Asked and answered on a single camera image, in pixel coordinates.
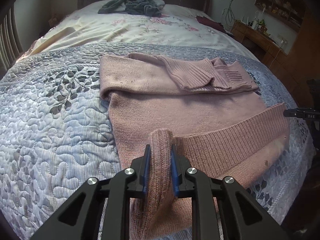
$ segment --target dark red cloth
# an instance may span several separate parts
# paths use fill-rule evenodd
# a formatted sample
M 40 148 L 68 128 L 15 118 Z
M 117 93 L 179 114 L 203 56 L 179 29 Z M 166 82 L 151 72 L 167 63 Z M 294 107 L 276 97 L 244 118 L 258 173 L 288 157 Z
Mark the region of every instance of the dark red cloth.
M 197 16 L 196 18 L 199 23 L 206 25 L 206 26 L 209 26 L 211 28 L 214 28 L 217 31 L 220 31 L 222 33 L 226 33 L 226 31 L 224 30 L 224 27 L 221 23 L 217 23 L 215 21 L 212 21 L 212 20 L 208 19 L 207 17 Z

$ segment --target window curtain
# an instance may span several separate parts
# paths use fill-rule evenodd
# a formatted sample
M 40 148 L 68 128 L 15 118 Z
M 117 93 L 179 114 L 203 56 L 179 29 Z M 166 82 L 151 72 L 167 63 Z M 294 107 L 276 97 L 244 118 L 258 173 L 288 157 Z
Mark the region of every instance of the window curtain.
M 23 52 L 15 27 L 13 10 L 12 6 L 0 25 L 0 79 Z

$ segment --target triangular cutout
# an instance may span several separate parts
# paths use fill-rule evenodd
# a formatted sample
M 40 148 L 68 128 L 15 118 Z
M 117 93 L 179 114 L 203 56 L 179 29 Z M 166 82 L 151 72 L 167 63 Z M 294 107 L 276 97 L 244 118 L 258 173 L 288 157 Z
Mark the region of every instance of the triangular cutout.
M 236 193 L 244 223 L 249 226 L 257 222 L 262 221 L 260 213 L 246 200 L 246 198 L 240 193 Z
M 60 215 L 58 220 L 70 226 L 76 225 L 84 200 L 85 193 L 81 193 Z

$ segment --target wooden desk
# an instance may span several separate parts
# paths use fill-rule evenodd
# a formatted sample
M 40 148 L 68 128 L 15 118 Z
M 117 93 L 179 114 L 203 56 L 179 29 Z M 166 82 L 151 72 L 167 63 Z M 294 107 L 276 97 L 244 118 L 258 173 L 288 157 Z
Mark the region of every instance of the wooden desk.
M 286 65 L 287 55 L 271 39 L 251 27 L 235 22 L 234 39 L 249 49 L 285 85 L 289 92 L 297 86 L 295 76 Z

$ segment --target blue quilted bedspread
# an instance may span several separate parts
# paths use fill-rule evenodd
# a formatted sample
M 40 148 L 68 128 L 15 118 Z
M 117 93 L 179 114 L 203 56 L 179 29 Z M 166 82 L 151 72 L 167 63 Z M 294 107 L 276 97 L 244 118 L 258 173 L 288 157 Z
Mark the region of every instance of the blue quilted bedspread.
M 99 59 L 129 52 L 238 60 L 267 106 L 296 107 L 263 64 L 214 49 L 105 42 L 27 57 L 0 81 L 0 208 L 21 239 L 29 239 L 89 177 L 107 179 L 120 171 L 108 102 L 99 98 Z M 289 149 L 248 189 L 278 223 L 314 155 L 305 122 L 290 119 L 290 130 Z M 191 239 L 191 230 L 163 239 Z

